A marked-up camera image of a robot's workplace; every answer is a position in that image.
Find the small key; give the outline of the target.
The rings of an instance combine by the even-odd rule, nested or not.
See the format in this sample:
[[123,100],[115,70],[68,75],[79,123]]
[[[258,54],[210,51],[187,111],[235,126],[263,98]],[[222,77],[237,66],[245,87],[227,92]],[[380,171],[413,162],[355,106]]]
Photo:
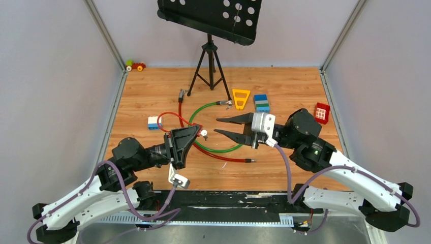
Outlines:
[[207,131],[206,130],[201,130],[200,131],[200,136],[203,137],[204,140],[206,141],[208,139]]

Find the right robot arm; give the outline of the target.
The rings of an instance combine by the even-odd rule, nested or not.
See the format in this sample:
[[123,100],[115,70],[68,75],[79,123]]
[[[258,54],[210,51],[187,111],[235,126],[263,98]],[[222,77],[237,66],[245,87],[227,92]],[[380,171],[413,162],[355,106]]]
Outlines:
[[[266,112],[251,112],[221,118],[221,122],[243,125],[242,133],[220,130],[222,135],[256,149],[259,144],[276,148],[287,171],[287,200],[293,210],[326,209],[362,217],[373,227],[395,232],[404,226],[420,226],[418,211],[411,204],[414,188],[407,182],[393,183],[357,165],[332,144],[320,138],[321,125],[308,110],[292,113],[285,124]],[[324,175],[345,185],[347,191],[311,186],[311,180],[292,185],[290,163],[312,172],[312,179]]]

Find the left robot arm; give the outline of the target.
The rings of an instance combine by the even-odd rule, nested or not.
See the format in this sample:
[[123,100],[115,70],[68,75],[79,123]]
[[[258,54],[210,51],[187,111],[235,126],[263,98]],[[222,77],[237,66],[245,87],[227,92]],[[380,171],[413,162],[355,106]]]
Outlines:
[[153,184],[138,181],[136,173],[167,165],[172,189],[160,210],[151,217],[141,217],[141,220],[149,222],[164,217],[175,190],[186,189],[190,184],[177,171],[186,166],[187,154],[196,138],[206,135],[200,125],[174,129],[165,133],[163,143],[148,148],[133,137],[124,138],[112,150],[112,157],[98,163],[81,186],[53,203],[33,206],[36,221],[28,235],[35,234],[36,243],[64,243],[106,216],[124,210],[137,215],[138,207],[152,209],[156,203]]

